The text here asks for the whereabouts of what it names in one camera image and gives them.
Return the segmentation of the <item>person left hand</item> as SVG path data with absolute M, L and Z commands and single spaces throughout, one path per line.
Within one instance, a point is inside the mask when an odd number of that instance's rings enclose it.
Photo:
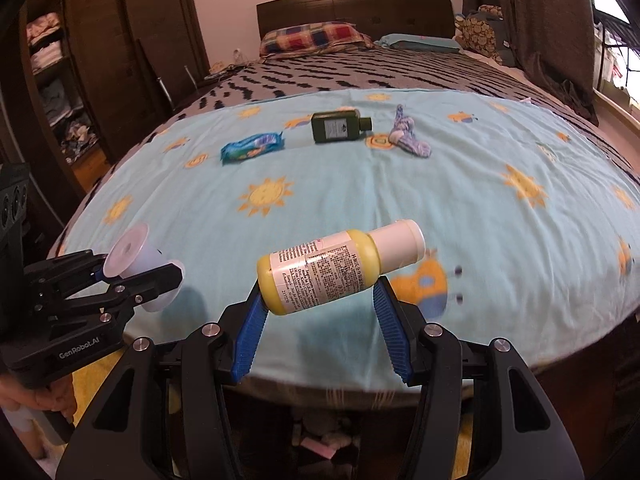
M 9 411 L 26 406 L 36 411 L 60 412 L 68 422 L 74 420 L 77 411 L 72 375 L 52 382 L 49 387 L 32 390 L 25 388 L 9 373 L 2 373 L 0 399 L 2 408 Z

